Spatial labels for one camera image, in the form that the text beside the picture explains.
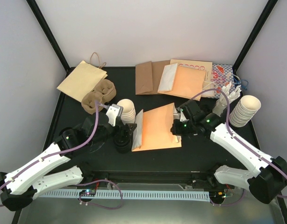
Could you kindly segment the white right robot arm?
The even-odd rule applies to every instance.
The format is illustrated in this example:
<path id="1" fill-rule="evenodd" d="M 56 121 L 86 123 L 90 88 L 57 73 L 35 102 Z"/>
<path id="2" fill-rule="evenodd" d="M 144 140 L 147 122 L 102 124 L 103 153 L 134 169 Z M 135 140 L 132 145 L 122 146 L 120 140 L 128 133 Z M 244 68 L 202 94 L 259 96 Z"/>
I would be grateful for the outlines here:
<path id="1" fill-rule="evenodd" d="M 208 186 L 233 185 L 249 191 L 260 202 L 269 204 L 286 186 L 287 162 L 282 157 L 273 158 L 254 147 L 221 118 L 210 113 L 198 120 L 174 112 L 171 132 L 177 136 L 204 135 L 220 145 L 244 166 L 245 170 L 222 165 L 207 175 Z"/>

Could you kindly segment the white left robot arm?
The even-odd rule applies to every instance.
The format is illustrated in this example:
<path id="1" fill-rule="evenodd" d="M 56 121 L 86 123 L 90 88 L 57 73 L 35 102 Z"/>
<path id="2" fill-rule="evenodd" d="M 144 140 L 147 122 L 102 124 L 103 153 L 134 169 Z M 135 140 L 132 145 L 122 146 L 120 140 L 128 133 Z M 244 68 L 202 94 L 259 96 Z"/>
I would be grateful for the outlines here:
<path id="1" fill-rule="evenodd" d="M 136 124 L 124 124 L 120 120 L 112 126 L 107 118 L 96 121 L 88 117 L 83 124 L 64 129 L 36 158 L 13 172 L 0 172 L 0 207 L 17 211 L 48 191 L 70 185 L 90 186 L 94 182 L 94 172 L 87 162 L 79 162 L 57 173 L 54 170 L 80 155 L 82 149 L 104 143 L 109 138 L 118 149 L 130 150 L 136 127 Z"/>

